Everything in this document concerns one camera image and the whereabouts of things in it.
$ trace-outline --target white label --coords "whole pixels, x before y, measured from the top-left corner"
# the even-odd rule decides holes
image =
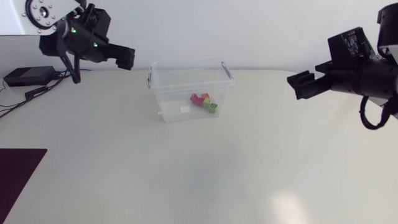
[[[191,113],[191,108],[189,106],[181,106],[180,111],[181,113]]]

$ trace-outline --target maroon mat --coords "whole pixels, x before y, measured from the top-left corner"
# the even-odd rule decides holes
[[[0,223],[4,223],[46,149],[0,149]]]

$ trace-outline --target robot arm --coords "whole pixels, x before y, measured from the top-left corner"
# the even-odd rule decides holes
[[[86,6],[86,0],[5,0],[0,19],[5,21],[0,35],[40,35],[42,53],[60,57],[75,83],[80,83],[80,59],[99,63],[115,58],[126,70],[134,65],[134,49],[109,43],[108,13]],[[75,56],[74,66],[67,52]]]
[[[328,90],[362,95],[361,120],[368,129],[383,127],[390,115],[398,113],[398,3],[383,8],[377,56],[363,29],[358,27],[328,39],[331,61],[317,65],[325,75],[315,79],[309,71],[287,78],[297,99],[309,99]],[[371,124],[365,116],[369,97],[388,100],[381,122]]]

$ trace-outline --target red cube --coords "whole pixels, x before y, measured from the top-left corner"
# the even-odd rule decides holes
[[[210,98],[210,95],[208,93],[204,93],[201,95],[202,98]]]

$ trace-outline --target pink cube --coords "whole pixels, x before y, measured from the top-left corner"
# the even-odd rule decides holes
[[[190,100],[192,101],[192,103],[196,104],[198,101],[199,97],[196,94],[192,94]]]
[[[197,100],[196,105],[203,107],[203,102],[204,102],[204,101],[205,101],[204,98],[199,98],[199,99]]]

